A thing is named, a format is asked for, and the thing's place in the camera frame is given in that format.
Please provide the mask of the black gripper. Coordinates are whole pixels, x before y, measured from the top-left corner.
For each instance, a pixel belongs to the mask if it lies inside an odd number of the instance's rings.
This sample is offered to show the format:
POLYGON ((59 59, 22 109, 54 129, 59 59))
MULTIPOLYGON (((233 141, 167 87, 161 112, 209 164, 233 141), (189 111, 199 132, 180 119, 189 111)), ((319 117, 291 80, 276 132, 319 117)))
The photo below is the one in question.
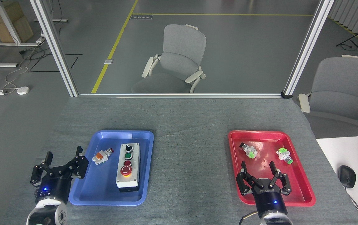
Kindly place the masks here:
POLYGON ((271 180, 268 178, 256 179, 248 173, 245 162, 242 162, 240 172, 236 177, 241 195, 253 193, 259 218, 271 212, 287 214, 281 193, 287 196, 292 192, 290 180, 286 173, 282 173, 280 169, 276 168, 274 162, 270 162, 270 170, 273 174, 271 180), (275 184, 278 179, 282 183, 282 189, 275 184))
POLYGON ((64 166, 50 168, 52 160, 52 152, 47 152, 44 162, 33 168, 30 183, 38 187, 35 192, 35 202, 55 198, 67 204, 72 179, 85 177, 89 161, 83 155, 81 146, 77 147, 75 157, 64 166))

